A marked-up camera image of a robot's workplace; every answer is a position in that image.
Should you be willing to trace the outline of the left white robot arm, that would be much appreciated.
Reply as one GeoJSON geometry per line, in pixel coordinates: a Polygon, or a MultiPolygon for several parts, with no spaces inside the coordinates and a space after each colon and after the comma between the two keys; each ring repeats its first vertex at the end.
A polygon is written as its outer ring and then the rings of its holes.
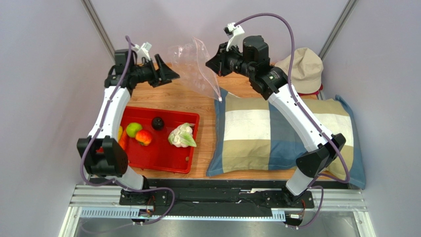
{"type": "Polygon", "coordinates": [[[115,51],[115,64],[104,81],[104,97],[96,122],[88,136],[77,141],[80,175],[87,185],[94,185],[87,179],[94,175],[105,179],[101,186],[114,183],[122,191],[145,200],[158,191],[150,189],[147,178],[129,167],[127,153],[117,141],[123,113],[136,86],[146,82],[158,87],[179,78],[159,54],[154,57],[149,59],[132,49],[115,51]]]}

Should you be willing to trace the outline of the white green cauliflower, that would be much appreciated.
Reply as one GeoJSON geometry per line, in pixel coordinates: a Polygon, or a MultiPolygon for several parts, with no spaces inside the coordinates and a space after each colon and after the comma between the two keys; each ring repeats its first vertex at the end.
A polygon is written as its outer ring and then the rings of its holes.
{"type": "Polygon", "coordinates": [[[177,148],[196,147],[197,144],[193,138],[193,126],[192,123],[179,125],[169,134],[169,143],[177,148]]]}

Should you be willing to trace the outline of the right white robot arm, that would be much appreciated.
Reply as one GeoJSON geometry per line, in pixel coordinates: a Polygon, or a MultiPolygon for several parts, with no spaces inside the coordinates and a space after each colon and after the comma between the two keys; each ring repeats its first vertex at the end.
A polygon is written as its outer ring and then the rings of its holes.
{"type": "Polygon", "coordinates": [[[205,65],[220,77],[237,73],[248,77],[251,87],[274,106],[303,142],[306,153],[296,160],[297,169],[282,187],[282,200],[292,206],[336,158],[346,138],[333,134],[312,114],[293,88],[285,72],[270,64],[269,45],[262,36],[249,36],[242,48],[228,42],[205,65]]]}

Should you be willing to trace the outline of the clear zip top bag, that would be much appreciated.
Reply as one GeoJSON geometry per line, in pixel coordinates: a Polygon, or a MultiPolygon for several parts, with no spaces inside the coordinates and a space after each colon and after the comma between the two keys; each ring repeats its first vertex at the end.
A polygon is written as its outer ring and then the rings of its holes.
{"type": "Polygon", "coordinates": [[[216,74],[206,66],[211,57],[202,40],[192,37],[186,44],[170,46],[168,56],[183,86],[222,102],[216,74]]]}

